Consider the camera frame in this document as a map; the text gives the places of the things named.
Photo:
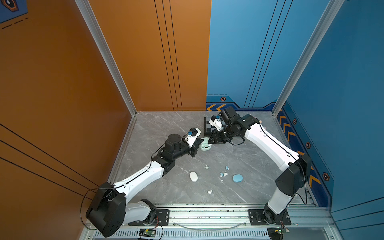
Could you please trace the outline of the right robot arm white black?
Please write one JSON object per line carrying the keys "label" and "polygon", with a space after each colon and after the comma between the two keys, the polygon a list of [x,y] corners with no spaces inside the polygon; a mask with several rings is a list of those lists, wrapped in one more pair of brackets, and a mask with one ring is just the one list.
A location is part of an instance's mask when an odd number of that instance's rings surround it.
{"label": "right robot arm white black", "polygon": [[264,127],[263,122],[253,115],[239,115],[228,107],[216,116],[206,119],[210,126],[210,145],[252,143],[274,164],[276,171],[275,190],[265,204],[262,220],[268,225],[282,223],[287,216],[288,206],[301,189],[307,187],[311,174],[312,159],[299,154],[284,145]]}

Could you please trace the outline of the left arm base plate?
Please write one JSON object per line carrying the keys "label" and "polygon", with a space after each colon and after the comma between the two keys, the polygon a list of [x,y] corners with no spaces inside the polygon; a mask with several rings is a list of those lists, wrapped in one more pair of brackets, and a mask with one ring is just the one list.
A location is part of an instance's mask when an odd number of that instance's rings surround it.
{"label": "left arm base plate", "polygon": [[135,221],[128,223],[129,226],[156,226],[157,224],[164,226],[169,225],[170,210],[160,209],[156,210],[155,218],[152,221]]}

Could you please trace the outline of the mint green earbud case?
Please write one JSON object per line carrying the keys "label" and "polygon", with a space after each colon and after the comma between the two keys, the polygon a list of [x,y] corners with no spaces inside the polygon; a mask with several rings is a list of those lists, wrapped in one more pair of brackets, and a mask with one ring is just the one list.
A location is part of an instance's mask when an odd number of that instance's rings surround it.
{"label": "mint green earbud case", "polygon": [[202,151],[209,151],[211,149],[212,144],[209,144],[209,138],[202,138],[203,142],[200,144],[200,149]]}

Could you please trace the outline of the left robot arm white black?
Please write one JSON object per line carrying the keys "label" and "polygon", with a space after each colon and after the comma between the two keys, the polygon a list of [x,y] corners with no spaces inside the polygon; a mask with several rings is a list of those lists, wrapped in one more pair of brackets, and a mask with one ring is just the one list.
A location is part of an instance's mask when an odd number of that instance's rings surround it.
{"label": "left robot arm white black", "polygon": [[101,184],[86,211],[86,218],[94,230],[108,238],[122,225],[136,221],[152,223],[156,218],[156,206],[147,199],[137,203],[131,203],[131,199],[169,173],[176,165],[176,159],[184,155],[194,157],[203,142],[199,134],[191,131],[185,136],[171,134],[141,170],[114,184]]}

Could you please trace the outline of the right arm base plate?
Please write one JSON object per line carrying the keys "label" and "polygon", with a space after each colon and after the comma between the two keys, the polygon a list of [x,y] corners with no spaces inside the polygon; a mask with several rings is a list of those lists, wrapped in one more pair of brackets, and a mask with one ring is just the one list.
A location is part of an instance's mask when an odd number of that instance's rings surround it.
{"label": "right arm base plate", "polygon": [[250,209],[248,210],[249,220],[252,226],[266,226],[266,225],[284,225],[290,226],[292,224],[288,210],[282,211],[276,215],[270,210]]}

